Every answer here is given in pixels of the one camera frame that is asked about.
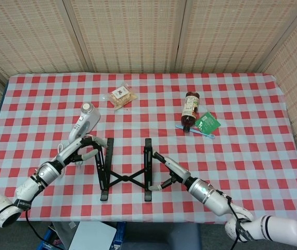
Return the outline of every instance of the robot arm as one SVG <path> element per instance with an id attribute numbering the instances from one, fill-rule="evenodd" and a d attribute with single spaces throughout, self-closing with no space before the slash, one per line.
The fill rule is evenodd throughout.
<path id="1" fill-rule="evenodd" d="M 0 227 L 5 227 L 15 222 L 23 211 L 31 208 L 35 197 L 40 194 L 60 174 L 69 163 L 85 161 L 98 153 L 94 149 L 84 155 L 78 155 L 80 148 L 98 143 L 107 147 L 104 140 L 98 137 L 77 138 L 61 151 L 53 161 L 43 163 L 21 186 L 15 191 L 14 202 L 6 196 L 0 195 Z"/>
<path id="2" fill-rule="evenodd" d="M 248 210 L 233 204 L 229 196 L 216 190 L 209 183 L 191 177 L 190 172 L 174 160 L 163 157 L 157 152 L 153 152 L 153 158 L 169 168 L 171 180 L 184 184 L 193 197 L 216 215 L 233 215 L 225 225 L 225 230 L 231 239 L 241 242 L 266 239 L 297 246 L 297 221 L 274 216 L 262 216 L 254 220 Z M 161 190 L 172 181 L 169 181 L 168 185 L 165 183 L 151 186 L 150 190 Z"/>

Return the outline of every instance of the red and white checkered tablecloth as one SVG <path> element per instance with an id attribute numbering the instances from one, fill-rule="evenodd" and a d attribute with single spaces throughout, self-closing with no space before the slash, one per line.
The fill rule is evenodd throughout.
<path id="1" fill-rule="evenodd" d="M 123 82 L 138 99 L 113 110 L 105 95 Z M 214 140 L 175 128 L 187 91 L 200 94 L 199 114 L 221 123 Z M 145 138 L 180 162 L 192 176 L 223 190 L 235 204 L 259 217 L 297 219 L 297 152 L 285 98 L 273 76 L 249 74 L 20 74 L 9 79 L 0 112 L 0 193 L 12 198 L 17 186 L 57 154 L 80 114 L 92 102 L 101 119 L 91 132 L 114 137 L 113 170 L 131 174 L 143 167 Z M 179 183 L 153 192 L 121 182 L 101 202 L 93 159 L 69 165 L 65 175 L 33 202 L 32 220 L 226 221 Z M 153 183 L 169 178 L 153 162 Z"/>

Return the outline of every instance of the brown bottle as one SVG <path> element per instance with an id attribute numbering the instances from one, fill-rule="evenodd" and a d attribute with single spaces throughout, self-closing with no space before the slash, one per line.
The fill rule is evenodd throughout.
<path id="1" fill-rule="evenodd" d="M 195 124 L 198 106 L 199 94 L 197 92 L 186 93 L 181 119 L 184 132 L 189 132 L 190 127 L 192 127 Z"/>

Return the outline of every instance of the toothbrush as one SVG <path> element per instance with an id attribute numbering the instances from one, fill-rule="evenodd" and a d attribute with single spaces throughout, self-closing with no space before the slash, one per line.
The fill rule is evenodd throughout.
<path id="1" fill-rule="evenodd" d="M 176 127 L 177 127 L 178 129 L 183 129 L 183 126 L 181 126 L 181 125 L 177 125 L 177 124 L 176 124 Z M 205 135 L 205 136 L 207 136 L 208 138 L 211 138 L 211 139 L 214 139 L 214 138 L 215 138 L 215 135 L 214 135 L 214 134 L 204 134 L 204 133 L 201 133 L 200 131 L 195 130 L 195 129 L 190 129 L 190 131 L 191 131 L 192 133 L 197 133 L 197 134 Z"/>

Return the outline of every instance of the white hair dryer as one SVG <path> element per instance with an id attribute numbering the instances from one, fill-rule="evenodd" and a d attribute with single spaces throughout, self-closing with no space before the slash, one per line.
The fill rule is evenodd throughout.
<path id="1" fill-rule="evenodd" d="M 83 103 L 79 120 L 70 132 L 69 142 L 72 143 L 75 139 L 90 133 L 100 120 L 100 117 L 99 111 L 91 103 Z"/>

